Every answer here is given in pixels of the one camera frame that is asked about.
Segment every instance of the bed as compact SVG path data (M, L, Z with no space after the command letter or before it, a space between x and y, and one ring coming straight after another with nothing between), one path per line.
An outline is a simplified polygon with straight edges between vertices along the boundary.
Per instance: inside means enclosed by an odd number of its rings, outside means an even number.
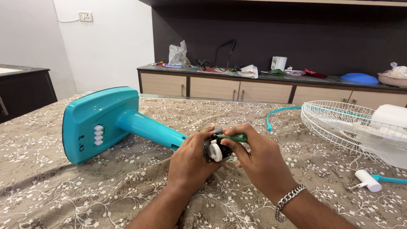
M3 228L124 228L166 185L173 151L129 135L95 156L73 165L65 157L61 126L65 107L75 95L0 124L0 229ZM278 141L298 183L321 202L361 228L403 228L407 223L407 186L382 183L380 192L346 187L356 159L309 132L300 110L266 115L287 106L274 103L140 98L140 112L190 135L211 124L231 127L250 123ZM407 178L405 170L357 160L370 173ZM295 228L278 223L275 207L249 181L232 157L192 196L178 228L253 229ZM327 178L318 174L335 168Z

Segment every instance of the silver chain bracelet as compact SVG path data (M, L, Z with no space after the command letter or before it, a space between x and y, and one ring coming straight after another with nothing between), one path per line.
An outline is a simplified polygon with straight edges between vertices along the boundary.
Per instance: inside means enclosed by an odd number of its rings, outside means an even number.
M298 195L302 190L306 189L305 185L299 185L296 187L293 191L289 192L287 195L285 195L278 203L276 206L276 220L278 222L284 222L287 217L281 213L282 207L292 198L294 198L296 195Z

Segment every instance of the red cloth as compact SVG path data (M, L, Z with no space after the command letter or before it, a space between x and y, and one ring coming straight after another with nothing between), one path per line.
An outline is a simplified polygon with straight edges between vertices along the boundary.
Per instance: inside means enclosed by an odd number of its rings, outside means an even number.
M320 79L325 79L325 78L327 78L326 75L321 74L321 73L313 72L313 71L311 71L311 70L309 70L309 69L307 69L307 68L304 69L304 71L306 72L307 75L310 75L310 76L313 76L313 77L317 77L317 78L320 78Z

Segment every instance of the wire fan grill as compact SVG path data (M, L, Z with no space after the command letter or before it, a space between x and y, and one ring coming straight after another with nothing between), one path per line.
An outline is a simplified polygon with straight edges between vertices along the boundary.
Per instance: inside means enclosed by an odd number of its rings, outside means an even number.
M348 103L311 101L302 105L301 119L309 130L335 146L392 164L388 151L398 157L407 153L407 130L372 121L374 112Z

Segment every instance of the screwdriver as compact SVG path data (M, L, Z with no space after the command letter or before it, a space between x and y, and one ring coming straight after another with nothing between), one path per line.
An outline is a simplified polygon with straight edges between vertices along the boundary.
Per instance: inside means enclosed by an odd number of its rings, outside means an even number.
M224 134L214 134L213 136L221 138L221 139L230 139L232 141L238 141L238 142L247 142L247 136L245 134L235 134L232 136L227 136Z

